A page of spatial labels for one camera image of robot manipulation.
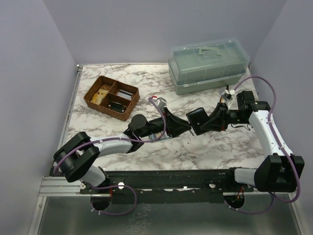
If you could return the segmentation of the black leather card holder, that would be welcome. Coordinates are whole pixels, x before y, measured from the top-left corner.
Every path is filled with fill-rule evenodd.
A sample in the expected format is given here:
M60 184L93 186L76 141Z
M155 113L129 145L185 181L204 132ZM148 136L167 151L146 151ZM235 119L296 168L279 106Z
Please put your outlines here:
M208 115L204 108L197 108L187 113L186 117L189 125L197 136L208 132L208 130L202 129L202 126L208 121Z

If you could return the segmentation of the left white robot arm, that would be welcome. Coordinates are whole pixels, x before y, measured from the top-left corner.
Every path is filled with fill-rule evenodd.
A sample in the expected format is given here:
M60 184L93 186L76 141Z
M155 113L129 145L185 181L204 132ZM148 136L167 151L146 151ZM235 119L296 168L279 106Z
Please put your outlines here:
M104 193L109 182L103 169L93 165L97 158L133 153L145 144L143 137L148 137L148 142L156 142L164 136L174 138L190 130L187 121L164 108L161 116L151 121L144 115L135 115L119 136L93 139L86 132L79 132L54 154L57 164L54 172L61 171L69 183L80 180L90 184L97 193Z

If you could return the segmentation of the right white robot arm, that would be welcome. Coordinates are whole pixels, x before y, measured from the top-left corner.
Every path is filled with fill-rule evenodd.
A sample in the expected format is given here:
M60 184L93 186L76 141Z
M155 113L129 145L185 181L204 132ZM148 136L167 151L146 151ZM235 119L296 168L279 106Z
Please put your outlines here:
M219 102L215 110L196 122L198 135L225 131L230 124L250 124L261 144L264 161L257 169L235 168L233 175L225 179L225 187L235 192L243 184L263 192L294 192L299 189L299 178L304 160L284 145L282 137L274 126L271 108L266 101L256 101L251 91L237 95L237 110L230 110Z

